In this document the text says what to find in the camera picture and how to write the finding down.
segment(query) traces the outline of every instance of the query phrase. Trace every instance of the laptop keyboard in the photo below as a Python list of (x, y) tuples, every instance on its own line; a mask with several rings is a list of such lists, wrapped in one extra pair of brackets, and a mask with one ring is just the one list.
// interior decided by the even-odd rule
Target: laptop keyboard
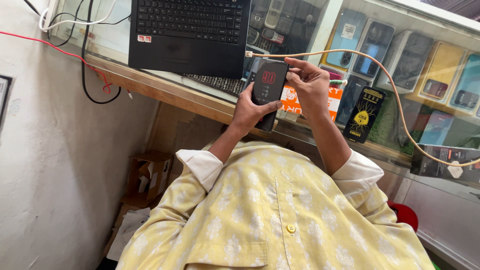
[(238, 43), (242, 5), (193, 0), (138, 0), (137, 33)]

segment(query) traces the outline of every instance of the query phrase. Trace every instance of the yellow patterned shirt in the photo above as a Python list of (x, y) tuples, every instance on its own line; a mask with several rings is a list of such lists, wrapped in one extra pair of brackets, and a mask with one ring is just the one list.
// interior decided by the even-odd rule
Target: yellow patterned shirt
[(205, 152), (177, 153), (182, 175), (117, 270), (434, 269), (377, 187), (383, 171), (364, 156), (352, 151), (329, 177), (265, 142), (239, 142), (223, 168), (204, 162)]

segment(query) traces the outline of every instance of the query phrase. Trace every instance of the black packaging box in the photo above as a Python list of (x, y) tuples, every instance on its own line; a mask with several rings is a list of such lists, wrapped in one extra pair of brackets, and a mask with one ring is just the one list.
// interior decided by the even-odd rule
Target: black packaging box
[[(480, 150), (471, 148), (447, 147), (419, 144), (429, 155), (449, 163), (463, 164), (480, 158)], [(416, 147), (413, 151), (410, 173), (480, 183), (480, 162), (466, 167), (447, 166), (424, 156)]]

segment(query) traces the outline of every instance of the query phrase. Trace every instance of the laptop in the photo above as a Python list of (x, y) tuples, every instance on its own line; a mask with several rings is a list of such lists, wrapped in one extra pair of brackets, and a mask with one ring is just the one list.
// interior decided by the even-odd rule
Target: laptop
[(251, 0), (132, 0), (128, 66), (242, 77)]

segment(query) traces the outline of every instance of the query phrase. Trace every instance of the red wire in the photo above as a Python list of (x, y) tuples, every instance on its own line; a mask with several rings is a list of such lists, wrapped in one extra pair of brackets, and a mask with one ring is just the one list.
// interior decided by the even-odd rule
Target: red wire
[(12, 33), (3, 32), (3, 31), (0, 31), (0, 34), (5, 34), (5, 35), (9, 35), (9, 36), (14, 36), (14, 37), (21, 37), (21, 38), (25, 38), (25, 39), (29, 39), (29, 40), (40, 41), (40, 42), (43, 42), (43, 43), (45, 43), (45, 44), (47, 44), (47, 45), (49, 45), (49, 46), (54, 47), (55, 49), (63, 52), (64, 54), (68, 54), (68, 55), (71, 55), (71, 56), (75, 56), (75, 57), (80, 58), (80, 59), (82, 60), (82, 62), (85, 63), (85, 65), (86, 65), (87, 67), (89, 67), (91, 70), (96, 71), (96, 72), (102, 74), (103, 80), (105, 81), (105, 86), (103, 87), (103, 89), (104, 89), (103, 91), (104, 91), (105, 93), (107, 93), (107, 94), (110, 94), (110, 85), (111, 85), (111, 84), (108, 84), (108, 83), (107, 83), (107, 78), (105, 77), (105, 74), (103, 74), (103, 72), (101, 72), (101, 71), (99, 71), (99, 70), (96, 70), (95, 68), (91, 67), (89, 64), (87, 64), (87, 62), (85, 62), (85, 60), (84, 60), (82, 57), (80, 57), (80, 56), (78, 56), (78, 55), (76, 55), (76, 54), (67, 53), (66, 51), (63, 51), (63, 50), (55, 47), (54, 45), (52, 45), (52, 44), (50, 44), (50, 43), (48, 43), (48, 42), (46, 42), (46, 41), (44, 41), (44, 40), (41, 40), (41, 39), (37, 39), (37, 38), (33, 38), (33, 37), (24, 37), (24, 36), (21, 36), (21, 35), (12, 34)]

